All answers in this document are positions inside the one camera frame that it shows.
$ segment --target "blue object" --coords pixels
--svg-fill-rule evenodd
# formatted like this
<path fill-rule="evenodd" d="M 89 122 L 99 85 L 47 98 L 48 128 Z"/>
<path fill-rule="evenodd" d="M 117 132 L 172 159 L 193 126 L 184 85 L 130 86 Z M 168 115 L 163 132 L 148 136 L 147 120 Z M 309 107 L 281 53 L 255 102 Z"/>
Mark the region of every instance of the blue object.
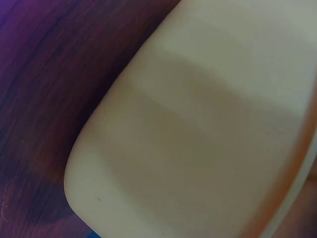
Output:
<path fill-rule="evenodd" d="M 96 233 L 92 232 L 87 238 L 101 238 L 99 235 Z"/>

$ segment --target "orange edge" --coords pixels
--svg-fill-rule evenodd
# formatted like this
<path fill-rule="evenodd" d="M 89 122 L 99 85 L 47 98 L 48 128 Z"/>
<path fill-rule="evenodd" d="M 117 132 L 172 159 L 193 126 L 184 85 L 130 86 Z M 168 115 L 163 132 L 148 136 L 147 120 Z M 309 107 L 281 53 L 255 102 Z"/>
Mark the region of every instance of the orange edge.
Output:
<path fill-rule="evenodd" d="M 308 106 L 305 123 L 300 131 L 298 141 L 291 154 L 291 165 L 272 189 L 271 195 L 263 202 L 260 211 L 254 216 L 252 224 L 248 226 L 240 237 L 257 238 L 265 230 L 268 223 L 284 201 L 306 157 L 317 128 L 317 85 L 315 83 L 313 97 Z"/>

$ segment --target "cream-colored plastic container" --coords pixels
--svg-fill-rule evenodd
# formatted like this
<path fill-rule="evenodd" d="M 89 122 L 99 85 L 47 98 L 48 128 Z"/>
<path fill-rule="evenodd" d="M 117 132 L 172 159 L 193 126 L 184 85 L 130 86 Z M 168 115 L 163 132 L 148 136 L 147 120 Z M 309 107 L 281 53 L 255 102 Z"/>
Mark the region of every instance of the cream-colored plastic container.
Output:
<path fill-rule="evenodd" d="M 270 237 L 316 155 L 316 12 L 181 1 L 79 135 L 73 210 L 103 238 Z"/>

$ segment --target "wooden table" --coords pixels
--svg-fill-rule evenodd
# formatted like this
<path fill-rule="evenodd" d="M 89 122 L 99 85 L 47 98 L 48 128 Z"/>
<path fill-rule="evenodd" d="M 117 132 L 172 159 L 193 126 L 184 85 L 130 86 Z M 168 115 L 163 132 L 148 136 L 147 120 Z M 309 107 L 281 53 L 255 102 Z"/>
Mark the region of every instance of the wooden table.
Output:
<path fill-rule="evenodd" d="M 0 0 L 0 238 L 91 232 L 64 196 L 67 157 L 110 85 L 178 1 Z M 312 183 L 304 191 L 316 206 Z M 305 234 L 316 235 L 317 209 L 309 211 Z M 282 235 L 297 224 L 292 216 L 285 223 Z M 295 232 L 301 237 L 301 228 L 292 226 Z"/>

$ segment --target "wooden surface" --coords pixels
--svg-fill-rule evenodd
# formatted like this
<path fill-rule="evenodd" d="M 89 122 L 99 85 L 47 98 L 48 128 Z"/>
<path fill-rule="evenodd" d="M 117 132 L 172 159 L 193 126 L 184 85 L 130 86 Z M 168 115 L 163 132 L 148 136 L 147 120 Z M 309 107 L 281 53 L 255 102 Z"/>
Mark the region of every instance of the wooden surface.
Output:
<path fill-rule="evenodd" d="M 0 238 L 87 237 L 63 193 L 70 149 L 178 1 L 0 0 Z M 317 237 L 316 181 L 276 238 Z"/>

